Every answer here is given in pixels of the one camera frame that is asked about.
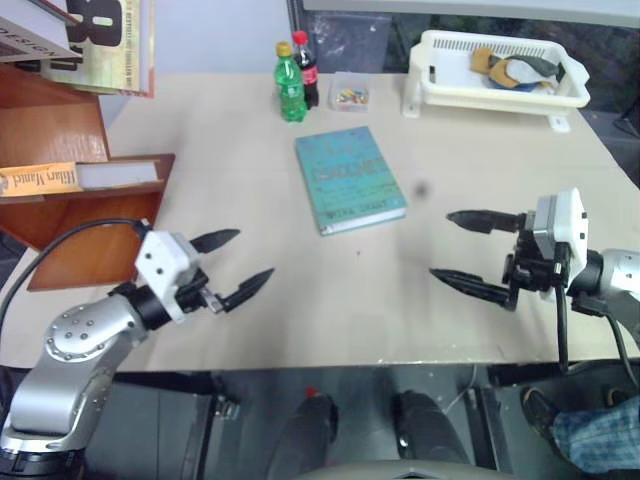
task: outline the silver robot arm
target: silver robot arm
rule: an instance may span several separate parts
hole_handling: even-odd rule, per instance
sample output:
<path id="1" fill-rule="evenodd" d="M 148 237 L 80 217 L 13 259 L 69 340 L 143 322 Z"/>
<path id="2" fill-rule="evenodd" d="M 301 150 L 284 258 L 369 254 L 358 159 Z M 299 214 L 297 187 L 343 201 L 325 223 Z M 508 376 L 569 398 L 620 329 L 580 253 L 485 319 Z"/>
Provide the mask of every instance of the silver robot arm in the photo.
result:
<path id="1" fill-rule="evenodd" d="M 200 307 L 229 312 L 257 293 L 273 269 L 221 297 L 206 287 L 209 279 L 199 268 L 202 253 L 238 233 L 222 230 L 189 242 L 180 234 L 149 231 L 136 259 L 145 285 L 123 284 L 54 319 L 4 422 L 0 478 L 77 478 L 113 375 L 149 331 L 180 323 Z"/>

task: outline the person's leg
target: person's leg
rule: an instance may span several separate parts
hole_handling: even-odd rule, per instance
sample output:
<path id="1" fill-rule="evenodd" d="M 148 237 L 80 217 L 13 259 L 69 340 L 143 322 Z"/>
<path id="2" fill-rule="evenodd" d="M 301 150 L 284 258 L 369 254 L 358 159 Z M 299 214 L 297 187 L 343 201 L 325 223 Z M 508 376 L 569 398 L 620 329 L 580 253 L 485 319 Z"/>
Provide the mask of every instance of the person's leg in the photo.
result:
<path id="1" fill-rule="evenodd" d="M 285 426 L 276 446 L 267 480 L 290 480 L 324 467 L 329 444 L 335 439 L 338 413 L 330 397 L 307 398 Z"/>
<path id="2" fill-rule="evenodd" d="M 469 463 L 453 425 L 427 395 L 401 393 L 394 397 L 392 408 L 401 458 Z"/>
<path id="3" fill-rule="evenodd" d="M 582 471 L 640 469 L 640 397 L 609 409 L 564 413 L 529 389 L 522 410 L 553 450 Z"/>

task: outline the beige table surface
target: beige table surface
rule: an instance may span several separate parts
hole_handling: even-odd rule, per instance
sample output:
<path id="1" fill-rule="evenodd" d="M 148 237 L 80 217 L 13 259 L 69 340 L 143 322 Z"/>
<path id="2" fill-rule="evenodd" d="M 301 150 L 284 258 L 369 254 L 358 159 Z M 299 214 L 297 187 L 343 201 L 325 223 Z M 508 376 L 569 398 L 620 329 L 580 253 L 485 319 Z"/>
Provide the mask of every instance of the beige table surface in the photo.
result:
<path id="1" fill-rule="evenodd" d="M 406 119 L 403 77 L 392 75 L 372 79 L 368 114 L 338 113 L 324 106 L 329 80 L 320 78 L 323 106 L 302 124 L 278 117 L 270 75 L 163 76 L 154 100 L 131 99 L 114 121 L 113 155 L 176 154 L 158 228 L 189 237 L 242 230 L 203 260 L 213 289 L 227 294 L 276 268 L 241 308 L 217 317 L 201 310 L 163 327 L 121 370 L 556 360 L 553 304 L 523 292 L 509 313 L 453 290 L 428 269 L 460 269 L 499 283 L 515 235 L 467 232 L 445 214 L 519 213 L 534 209 L 538 196 L 573 186 L 589 213 L 590 248 L 639 249 L 640 194 L 582 117 L 571 114 L 569 134 L 551 131 L 544 117 L 500 112 L 428 106 L 421 119 Z M 294 139 L 361 125 L 393 170 L 409 202 L 407 217 L 322 238 Z M 426 196 L 417 193 L 422 186 Z M 18 270 L 32 257 L 25 255 Z M 21 291 L 0 361 L 32 366 L 53 317 L 107 290 Z M 617 357 L 606 320 L 570 312 L 569 353 Z"/>

